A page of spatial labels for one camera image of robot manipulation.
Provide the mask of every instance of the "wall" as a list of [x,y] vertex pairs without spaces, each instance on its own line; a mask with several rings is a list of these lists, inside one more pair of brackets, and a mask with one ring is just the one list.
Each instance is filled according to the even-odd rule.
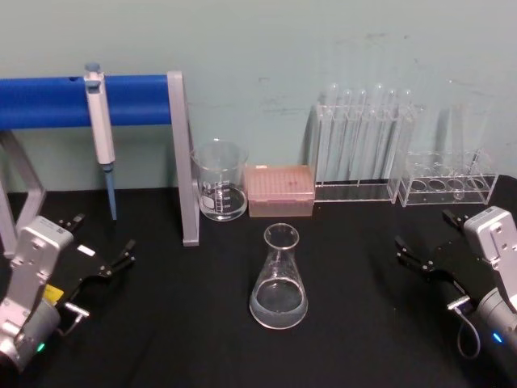
[[[76,75],[87,61],[109,74],[182,70],[195,144],[232,139],[260,163],[297,160],[329,82],[407,86],[429,103],[453,80],[486,107],[481,143],[515,175],[515,15],[513,0],[6,0],[0,77]],[[433,130],[423,125],[415,144]],[[18,136],[47,188],[102,187],[89,129]],[[117,187],[174,179],[167,128],[117,128],[115,142]]]

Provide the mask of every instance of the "black table surface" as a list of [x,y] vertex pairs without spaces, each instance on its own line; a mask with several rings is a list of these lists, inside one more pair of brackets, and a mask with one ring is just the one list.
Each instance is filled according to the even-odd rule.
[[[517,180],[500,177],[490,204],[517,215],[516,193]],[[19,209],[20,198],[12,202]],[[134,238],[137,262],[85,289],[77,303],[90,318],[68,337],[53,335],[1,387],[517,386],[517,356],[487,335],[475,361],[461,358],[448,289],[395,259],[396,234],[431,249],[457,238],[442,209],[473,215],[482,205],[354,202],[315,204],[312,217],[202,217],[199,247],[182,245],[176,190],[121,190],[117,205],[113,225],[105,192],[48,194],[42,215],[85,213],[78,239],[112,258]],[[265,329],[248,310],[267,254],[263,231],[277,221],[300,233],[309,300],[305,319],[286,331]]]

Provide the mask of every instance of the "blue horizontal bar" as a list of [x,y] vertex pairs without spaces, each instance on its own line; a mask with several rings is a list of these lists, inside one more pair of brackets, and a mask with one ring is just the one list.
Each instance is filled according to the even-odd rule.
[[[170,124],[166,75],[106,76],[112,125]],[[90,126],[82,77],[0,78],[0,130]]]

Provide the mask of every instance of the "erlenmeyer flask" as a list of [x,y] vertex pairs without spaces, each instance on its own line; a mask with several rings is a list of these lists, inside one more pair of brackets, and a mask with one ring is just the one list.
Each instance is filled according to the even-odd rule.
[[251,314],[265,327],[288,329],[300,323],[309,307],[294,259],[300,237],[292,226],[274,224],[264,239],[269,254],[251,293]]

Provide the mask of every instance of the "micropipette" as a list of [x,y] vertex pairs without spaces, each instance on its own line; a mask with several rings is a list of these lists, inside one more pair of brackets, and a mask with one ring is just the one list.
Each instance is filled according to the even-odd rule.
[[115,150],[111,136],[110,113],[107,106],[106,85],[104,73],[98,63],[88,63],[85,66],[84,83],[88,111],[90,112],[91,128],[94,135],[95,153],[97,160],[104,170],[106,177],[107,195],[110,201],[111,218],[116,220],[115,186],[113,182],[113,163]]

